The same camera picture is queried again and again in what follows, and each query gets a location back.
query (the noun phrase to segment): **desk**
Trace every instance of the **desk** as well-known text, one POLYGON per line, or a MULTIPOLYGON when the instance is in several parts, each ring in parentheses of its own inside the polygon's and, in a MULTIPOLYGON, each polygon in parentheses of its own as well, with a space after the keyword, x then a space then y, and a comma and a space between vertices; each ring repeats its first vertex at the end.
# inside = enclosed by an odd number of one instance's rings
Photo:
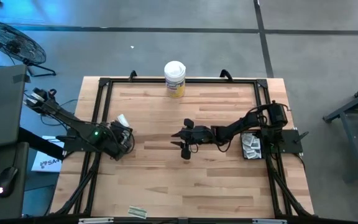
POLYGON ((25 170, 27 167, 27 155, 29 153, 29 144, 19 142, 8 146, 0 147, 0 173, 7 167, 12 166, 13 158, 16 152, 14 166, 18 168, 14 189, 9 197, 0 197, 0 220, 19 218, 22 215, 22 205, 24 196, 25 170))
MULTIPOLYGON (((91 120, 99 79, 84 77, 75 111, 78 118, 91 120)), ((271 78, 267 82, 271 100, 288 105, 283 79, 271 78)), ((273 217, 266 163, 245 161, 239 136, 226 153, 219 152, 216 146, 202 145, 189 161, 180 157, 179 147, 170 144, 170 135, 180 130, 185 118, 196 125, 211 126, 228 125, 243 117, 256 105, 254 89, 243 84, 187 83, 185 96, 180 99, 167 97, 165 91, 161 83, 113 85, 107 120, 124 114, 134 129, 136 145, 120 161, 102 155, 91 215, 127 217, 132 205, 147 210, 148 217, 273 217)), ((290 112, 287 117, 285 129, 291 129, 290 112)), ((76 152, 63 161, 52 212, 61 208, 77 187, 83 157, 84 153, 76 152)), ((313 213, 301 162, 293 155, 283 154, 283 164, 288 187, 313 213)), ((284 211, 279 190, 278 196, 284 211)))

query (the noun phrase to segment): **white paper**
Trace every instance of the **white paper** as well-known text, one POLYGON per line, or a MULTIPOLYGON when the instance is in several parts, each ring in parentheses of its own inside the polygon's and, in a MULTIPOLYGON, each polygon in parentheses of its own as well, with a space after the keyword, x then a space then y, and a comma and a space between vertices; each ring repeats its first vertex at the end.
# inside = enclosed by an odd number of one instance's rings
MULTIPOLYGON (((42 138, 46 140, 53 139, 51 140, 51 142, 57 146, 60 146, 63 152, 63 146, 65 145, 64 142, 55 139, 55 136, 42 136, 42 138)), ((35 156, 31 171, 60 172, 61 168, 62 168, 61 160, 50 157, 43 152, 37 151, 37 155, 35 156)))
POLYGON ((259 140, 259 138, 254 138, 252 140, 251 149, 260 149, 260 140, 259 140))
POLYGON ((245 133, 241 135, 241 142, 245 144, 246 146, 250 146, 252 144, 252 141, 254 140, 255 136, 250 133, 245 133))

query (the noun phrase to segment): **yellow label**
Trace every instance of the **yellow label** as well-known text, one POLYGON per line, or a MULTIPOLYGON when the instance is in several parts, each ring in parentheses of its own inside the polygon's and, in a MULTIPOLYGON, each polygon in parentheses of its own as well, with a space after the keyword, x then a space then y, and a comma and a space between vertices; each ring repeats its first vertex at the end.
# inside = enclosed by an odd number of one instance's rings
POLYGON ((167 84, 168 96, 171 98, 180 98, 185 94, 185 79, 179 83, 173 83, 165 80, 167 84))

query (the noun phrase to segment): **wipes container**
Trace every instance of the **wipes container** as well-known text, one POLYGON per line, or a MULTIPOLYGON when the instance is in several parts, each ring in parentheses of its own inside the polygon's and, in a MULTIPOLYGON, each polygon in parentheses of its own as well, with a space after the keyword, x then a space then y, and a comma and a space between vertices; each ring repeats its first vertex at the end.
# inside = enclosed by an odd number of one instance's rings
POLYGON ((177 61, 168 62, 164 67, 168 96, 180 98, 185 94, 186 67, 177 61))

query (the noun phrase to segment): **fan grille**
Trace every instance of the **fan grille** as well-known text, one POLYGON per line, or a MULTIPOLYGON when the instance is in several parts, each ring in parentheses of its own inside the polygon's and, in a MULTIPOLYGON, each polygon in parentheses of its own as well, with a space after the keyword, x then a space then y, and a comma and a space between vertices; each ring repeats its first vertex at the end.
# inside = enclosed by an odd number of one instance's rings
POLYGON ((47 55, 39 44, 2 22, 0 22, 0 51, 12 58, 34 65, 44 63, 47 60, 47 55))

